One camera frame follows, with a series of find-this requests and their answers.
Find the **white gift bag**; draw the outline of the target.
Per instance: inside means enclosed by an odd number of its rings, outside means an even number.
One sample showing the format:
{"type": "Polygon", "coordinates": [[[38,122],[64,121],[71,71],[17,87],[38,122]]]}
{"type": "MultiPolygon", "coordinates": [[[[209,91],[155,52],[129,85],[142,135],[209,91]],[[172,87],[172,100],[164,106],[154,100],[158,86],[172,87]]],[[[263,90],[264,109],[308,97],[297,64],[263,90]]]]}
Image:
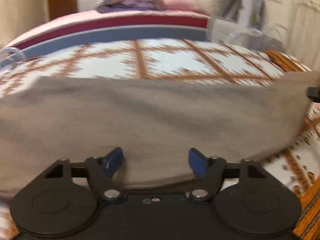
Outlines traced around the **white gift bag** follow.
{"type": "Polygon", "coordinates": [[[263,25],[264,5],[264,0],[240,0],[238,24],[260,30],[263,25]]]}

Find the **white metal bed frame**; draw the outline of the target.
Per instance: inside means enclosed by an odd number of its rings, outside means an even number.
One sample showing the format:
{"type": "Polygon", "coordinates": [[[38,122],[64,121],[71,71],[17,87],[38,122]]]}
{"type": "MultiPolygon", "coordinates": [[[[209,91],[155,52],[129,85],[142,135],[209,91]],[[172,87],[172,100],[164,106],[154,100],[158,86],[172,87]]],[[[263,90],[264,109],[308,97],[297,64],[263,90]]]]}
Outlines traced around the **white metal bed frame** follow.
{"type": "Polygon", "coordinates": [[[16,63],[25,59],[25,54],[18,48],[6,47],[1,49],[1,68],[5,68],[12,63],[16,63]]]}

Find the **pink pillow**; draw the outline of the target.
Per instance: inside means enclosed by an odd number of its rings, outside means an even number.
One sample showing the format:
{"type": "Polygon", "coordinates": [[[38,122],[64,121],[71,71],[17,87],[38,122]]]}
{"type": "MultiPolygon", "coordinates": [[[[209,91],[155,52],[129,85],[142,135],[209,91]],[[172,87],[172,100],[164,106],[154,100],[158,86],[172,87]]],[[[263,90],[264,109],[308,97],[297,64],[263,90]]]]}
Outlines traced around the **pink pillow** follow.
{"type": "Polygon", "coordinates": [[[189,0],[161,0],[164,10],[201,12],[201,9],[189,0]]]}

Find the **white orange patterned bedsheet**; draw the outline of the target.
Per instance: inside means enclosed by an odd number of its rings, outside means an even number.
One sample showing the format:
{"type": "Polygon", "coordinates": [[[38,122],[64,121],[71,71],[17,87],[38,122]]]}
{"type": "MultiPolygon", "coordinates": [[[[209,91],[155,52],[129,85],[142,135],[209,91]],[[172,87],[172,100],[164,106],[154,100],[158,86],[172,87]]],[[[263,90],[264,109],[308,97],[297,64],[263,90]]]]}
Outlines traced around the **white orange patterned bedsheet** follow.
{"type": "MultiPolygon", "coordinates": [[[[14,62],[1,70],[1,96],[27,89],[41,76],[102,79],[155,78],[203,84],[269,85],[307,66],[278,52],[225,43],[144,39],[78,45],[14,62]]],[[[263,166],[302,203],[295,228],[301,239],[319,239],[319,105],[312,105],[294,144],[263,166]]]]}

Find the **pink mattress large bed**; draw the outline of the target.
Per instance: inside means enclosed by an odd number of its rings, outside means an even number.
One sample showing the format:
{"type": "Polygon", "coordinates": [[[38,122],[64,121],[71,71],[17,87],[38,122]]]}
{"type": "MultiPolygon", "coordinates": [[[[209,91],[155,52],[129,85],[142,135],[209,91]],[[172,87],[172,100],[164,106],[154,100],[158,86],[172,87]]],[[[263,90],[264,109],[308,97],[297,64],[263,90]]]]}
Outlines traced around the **pink mattress large bed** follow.
{"type": "Polygon", "coordinates": [[[206,28],[210,17],[192,11],[117,11],[100,14],[95,10],[56,18],[35,27],[7,44],[25,49],[52,38],[94,29],[129,25],[181,25],[206,28]]]}

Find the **grey pants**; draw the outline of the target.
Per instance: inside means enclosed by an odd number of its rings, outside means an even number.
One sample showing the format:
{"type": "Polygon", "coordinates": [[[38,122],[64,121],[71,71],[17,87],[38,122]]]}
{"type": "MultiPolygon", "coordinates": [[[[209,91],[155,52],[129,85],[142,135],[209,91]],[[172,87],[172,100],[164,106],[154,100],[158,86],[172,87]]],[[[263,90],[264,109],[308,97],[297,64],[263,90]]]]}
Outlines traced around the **grey pants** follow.
{"type": "Polygon", "coordinates": [[[192,147],[256,161],[297,138],[318,72],[289,72],[269,86],[40,77],[1,98],[1,196],[10,198],[60,158],[81,162],[121,147],[118,183],[159,187],[192,178],[192,147]]]}

